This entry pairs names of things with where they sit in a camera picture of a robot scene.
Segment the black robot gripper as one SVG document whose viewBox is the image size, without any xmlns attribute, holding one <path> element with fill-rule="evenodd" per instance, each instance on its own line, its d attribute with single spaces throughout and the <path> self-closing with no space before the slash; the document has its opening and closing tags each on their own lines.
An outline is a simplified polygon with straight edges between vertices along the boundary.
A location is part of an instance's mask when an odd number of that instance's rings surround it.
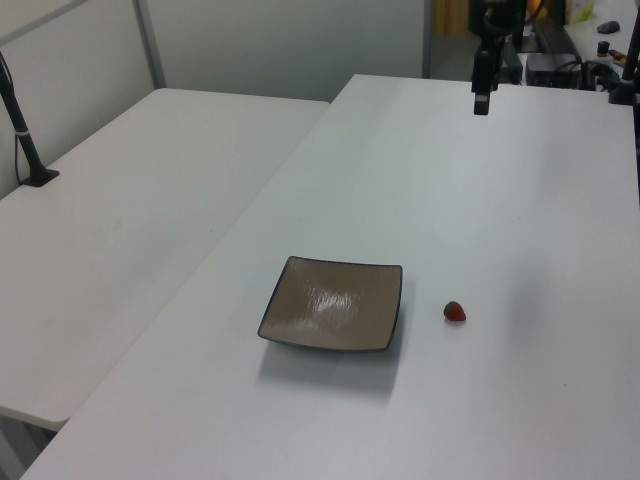
<svg viewBox="0 0 640 480">
<path fill-rule="evenodd" d="M 468 30 L 480 39 L 479 49 L 474 56 L 472 72 L 472 93 L 474 94 L 475 115 L 487 115 L 491 91 L 498 89 L 501 65 L 501 49 L 498 46 L 510 35 L 524 30 L 526 2 L 520 0 L 468 2 Z"/>
</svg>

